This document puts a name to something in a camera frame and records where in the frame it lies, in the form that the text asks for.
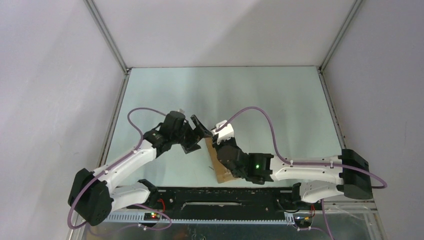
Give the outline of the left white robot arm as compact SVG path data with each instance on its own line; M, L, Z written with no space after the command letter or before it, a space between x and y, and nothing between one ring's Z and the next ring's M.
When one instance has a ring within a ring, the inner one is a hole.
M126 186L121 183L173 145L180 145L185 154L199 150L199 141L211 138L213 133L195 115L190 118L194 127L183 113L170 111L163 122L142 134L134 149L120 159L94 170L78 171L68 198L70 211L78 213L86 224L97 226L116 210L137 204L145 208L156 206L158 189L148 180Z

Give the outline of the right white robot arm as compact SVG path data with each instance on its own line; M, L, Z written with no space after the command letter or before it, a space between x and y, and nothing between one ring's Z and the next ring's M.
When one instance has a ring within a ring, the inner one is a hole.
M245 153L236 139L212 138L217 160L234 178L256 185L266 182L298 180L291 194L291 204L304 209L325 198L343 195L354 200L373 198L369 163L352 149L343 149L340 155L283 162L270 153Z

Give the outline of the brown cardboard express box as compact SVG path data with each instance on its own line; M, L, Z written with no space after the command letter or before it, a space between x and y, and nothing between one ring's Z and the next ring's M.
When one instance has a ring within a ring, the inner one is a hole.
M231 172L225 168L225 166L219 162L217 158L217 152L213 148L213 140L212 138L208 137L205 139L206 148L210 157L210 161L212 163L212 168L215 173L215 178L217 180L218 184L223 184L226 182L234 181L236 180L235 177L231 174Z

